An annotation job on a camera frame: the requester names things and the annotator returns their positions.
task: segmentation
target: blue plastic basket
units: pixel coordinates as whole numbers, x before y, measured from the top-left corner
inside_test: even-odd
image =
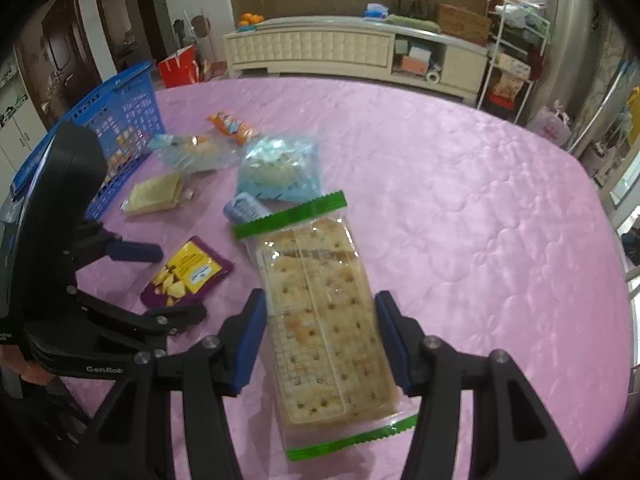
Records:
[[[11,185],[22,196],[62,121],[91,128],[98,134],[107,159],[108,174],[87,210],[87,218],[100,218],[131,174],[147,157],[145,148],[153,134],[164,134],[149,69],[136,65],[96,87],[55,124],[17,171]]]

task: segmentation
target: bowl of oranges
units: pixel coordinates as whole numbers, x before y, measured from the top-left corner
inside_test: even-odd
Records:
[[[256,25],[264,21],[264,16],[260,14],[251,14],[250,12],[246,12],[242,15],[242,18],[236,25],[236,30],[238,32],[244,32],[246,30],[255,30]]]

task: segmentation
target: roll of tape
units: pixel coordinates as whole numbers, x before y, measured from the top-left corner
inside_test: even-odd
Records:
[[[436,72],[435,70],[429,70],[427,75],[424,78],[429,82],[437,85],[440,82],[440,72]]]

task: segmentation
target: red box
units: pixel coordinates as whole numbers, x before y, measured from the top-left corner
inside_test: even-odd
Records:
[[[167,88],[196,84],[200,80],[200,74],[196,63],[195,46],[181,48],[158,63],[158,72]]]
[[[428,69],[429,65],[413,57],[402,56],[400,61],[400,70],[411,72],[412,74],[425,75]]]

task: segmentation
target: white tv cabinet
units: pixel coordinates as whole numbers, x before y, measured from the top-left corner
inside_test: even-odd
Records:
[[[396,36],[415,38],[439,50],[442,79],[398,72],[393,65]],[[309,73],[353,76],[425,88],[475,105],[486,67],[485,47],[416,28],[349,16],[299,16],[266,20],[257,30],[224,36],[231,77],[265,68],[269,74]]]

